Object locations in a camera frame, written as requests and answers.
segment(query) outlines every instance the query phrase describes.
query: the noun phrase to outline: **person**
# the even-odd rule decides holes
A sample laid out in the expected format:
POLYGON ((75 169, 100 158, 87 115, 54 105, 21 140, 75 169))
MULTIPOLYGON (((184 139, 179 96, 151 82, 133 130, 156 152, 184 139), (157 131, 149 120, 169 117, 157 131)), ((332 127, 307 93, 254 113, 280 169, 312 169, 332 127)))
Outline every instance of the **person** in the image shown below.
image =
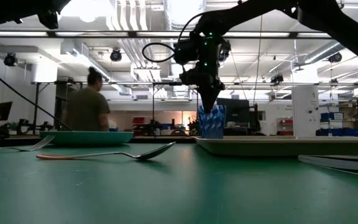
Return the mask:
POLYGON ((103 85, 102 75, 89 68, 88 87, 70 95, 63 122, 73 131, 109 131, 109 105, 99 93, 103 85))

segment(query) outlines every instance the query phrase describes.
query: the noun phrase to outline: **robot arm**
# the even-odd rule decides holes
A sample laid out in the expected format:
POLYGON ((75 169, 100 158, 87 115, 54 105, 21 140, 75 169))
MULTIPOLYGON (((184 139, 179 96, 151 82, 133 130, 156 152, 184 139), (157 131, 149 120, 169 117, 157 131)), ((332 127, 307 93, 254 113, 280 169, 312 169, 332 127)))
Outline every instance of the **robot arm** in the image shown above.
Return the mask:
POLYGON ((219 92, 224 89, 216 67, 217 45, 223 43, 222 35, 232 27, 274 9, 311 29, 329 34, 358 55, 358 23, 341 11, 336 0, 249 0, 231 9, 206 12, 190 39, 178 42, 174 57, 181 65, 198 60, 196 67, 184 71, 180 78, 186 85, 199 86, 205 111, 211 110, 219 92))
POLYGON ((71 0, 17 0, 5 1, 0 0, 0 24, 14 21, 22 23, 21 19, 38 15, 39 21, 48 29, 57 29, 57 14, 71 0))

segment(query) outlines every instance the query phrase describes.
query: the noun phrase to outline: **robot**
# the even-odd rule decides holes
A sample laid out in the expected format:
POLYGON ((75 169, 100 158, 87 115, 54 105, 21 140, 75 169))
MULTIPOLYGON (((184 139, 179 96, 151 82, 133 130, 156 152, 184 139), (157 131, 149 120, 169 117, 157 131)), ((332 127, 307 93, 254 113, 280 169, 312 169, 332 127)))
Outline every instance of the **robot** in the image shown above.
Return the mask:
POLYGON ((232 27, 272 10, 301 24, 329 34, 358 56, 358 23, 345 15, 335 0, 249 0, 230 9, 204 12, 190 38, 178 40, 174 59, 180 65, 198 61, 180 75, 183 84, 198 86, 205 112, 210 112, 224 85, 218 77, 221 46, 230 48, 222 36, 232 27))

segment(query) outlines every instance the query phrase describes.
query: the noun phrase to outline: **hair bun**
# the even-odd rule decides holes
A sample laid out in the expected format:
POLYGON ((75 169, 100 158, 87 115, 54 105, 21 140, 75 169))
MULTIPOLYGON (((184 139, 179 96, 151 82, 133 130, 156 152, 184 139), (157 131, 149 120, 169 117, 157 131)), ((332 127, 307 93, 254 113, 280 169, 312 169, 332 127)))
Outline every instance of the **hair bun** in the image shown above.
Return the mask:
POLYGON ((94 67, 90 66, 90 68, 88 69, 88 71, 90 73, 94 73, 94 72, 98 72, 94 67))

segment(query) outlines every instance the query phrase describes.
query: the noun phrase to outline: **workbench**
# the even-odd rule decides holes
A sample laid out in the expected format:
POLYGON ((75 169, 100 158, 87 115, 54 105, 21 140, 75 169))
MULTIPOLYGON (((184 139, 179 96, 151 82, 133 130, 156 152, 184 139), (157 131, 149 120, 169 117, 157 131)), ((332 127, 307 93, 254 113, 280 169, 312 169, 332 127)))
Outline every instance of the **workbench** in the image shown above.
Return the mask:
POLYGON ((196 144, 176 144, 148 162, 35 158, 162 145, 2 149, 0 223, 358 223, 358 176, 296 158, 218 157, 196 144))

